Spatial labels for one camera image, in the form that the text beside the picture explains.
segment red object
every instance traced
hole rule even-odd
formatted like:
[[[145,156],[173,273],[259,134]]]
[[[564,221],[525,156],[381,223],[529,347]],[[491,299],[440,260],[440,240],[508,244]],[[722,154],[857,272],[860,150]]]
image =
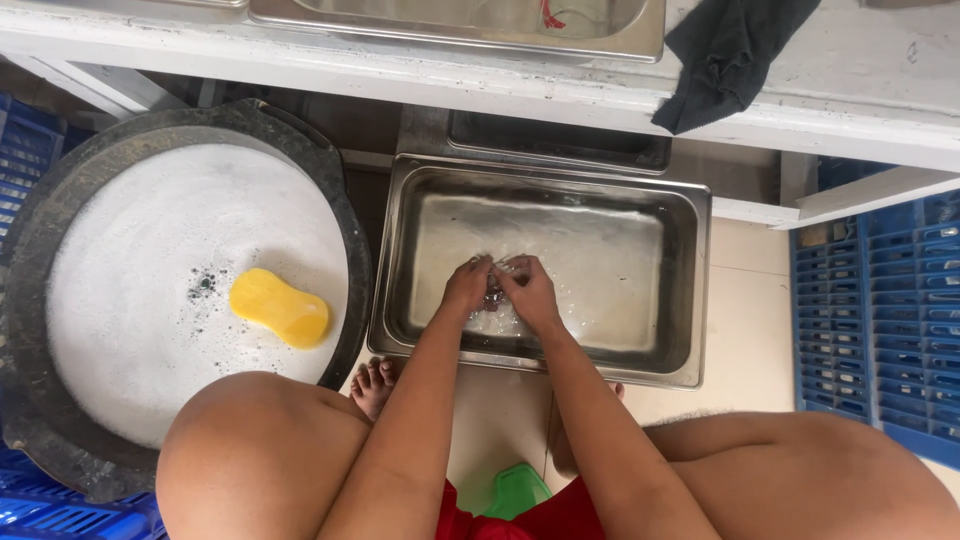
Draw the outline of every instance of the red object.
[[[513,521],[473,517],[457,508],[457,490],[448,481],[440,505],[436,540],[603,540],[605,538],[584,481],[577,477],[560,493]]]
[[[560,22],[557,17],[550,14],[550,0],[540,0],[540,10],[543,12],[543,26],[547,28],[563,28],[565,22]]]

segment wet hands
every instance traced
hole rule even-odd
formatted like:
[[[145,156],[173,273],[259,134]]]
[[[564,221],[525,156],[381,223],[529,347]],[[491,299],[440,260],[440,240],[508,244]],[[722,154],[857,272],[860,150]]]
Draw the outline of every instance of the wet hands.
[[[457,267],[446,282],[441,309],[448,309],[451,315],[466,322],[483,303],[492,267],[493,257],[489,255],[471,258]]]
[[[514,257],[504,265],[505,271],[498,266],[492,268],[493,275],[510,298],[516,314],[537,336],[546,331],[562,327],[557,310],[557,295],[553,280],[547,275],[540,260],[533,256]]]

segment person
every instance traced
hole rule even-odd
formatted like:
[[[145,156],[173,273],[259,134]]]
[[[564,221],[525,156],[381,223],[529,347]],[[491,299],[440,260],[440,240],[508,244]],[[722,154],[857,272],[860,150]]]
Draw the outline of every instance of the person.
[[[177,416],[156,491],[176,540],[820,540],[956,537],[960,510],[879,430],[813,412],[640,427],[564,328],[536,258],[518,284],[457,268],[403,376],[372,362],[352,399],[251,372]],[[511,522],[472,517],[444,483],[461,331],[493,272],[540,340],[580,476]]]

